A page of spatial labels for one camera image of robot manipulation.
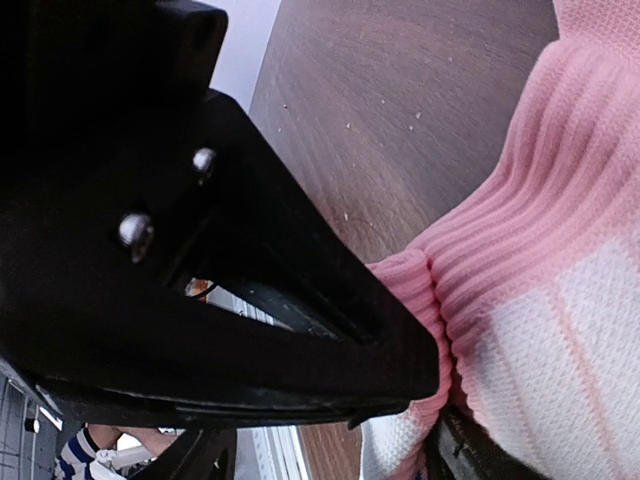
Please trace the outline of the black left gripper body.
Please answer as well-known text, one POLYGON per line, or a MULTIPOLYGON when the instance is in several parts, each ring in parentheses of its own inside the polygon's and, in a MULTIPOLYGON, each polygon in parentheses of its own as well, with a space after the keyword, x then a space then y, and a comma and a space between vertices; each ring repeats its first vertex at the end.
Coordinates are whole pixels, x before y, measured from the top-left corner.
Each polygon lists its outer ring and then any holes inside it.
POLYGON ((438 389, 434 337, 210 88, 227 26, 1 5, 1 362, 60 415, 355 426, 438 389))

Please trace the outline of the pink mint patterned sock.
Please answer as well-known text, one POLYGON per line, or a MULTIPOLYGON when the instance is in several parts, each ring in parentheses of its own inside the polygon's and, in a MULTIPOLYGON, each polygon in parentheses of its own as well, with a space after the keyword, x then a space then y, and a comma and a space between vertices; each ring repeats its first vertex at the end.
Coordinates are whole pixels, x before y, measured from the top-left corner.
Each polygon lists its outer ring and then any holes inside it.
POLYGON ((558 1, 487 180, 374 275, 434 336, 437 393, 362 427, 424 479, 449 404, 550 479, 639 475, 639 5, 558 1))

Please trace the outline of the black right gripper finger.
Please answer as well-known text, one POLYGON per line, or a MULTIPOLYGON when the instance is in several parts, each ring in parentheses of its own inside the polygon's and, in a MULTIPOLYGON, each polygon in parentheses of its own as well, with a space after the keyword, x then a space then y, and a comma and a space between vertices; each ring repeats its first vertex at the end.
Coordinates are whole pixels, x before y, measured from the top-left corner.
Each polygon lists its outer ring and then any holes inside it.
POLYGON ((458 408, 448 406, 424 443, 429 479, 539 480, 535 470, 511 457, 458 408))

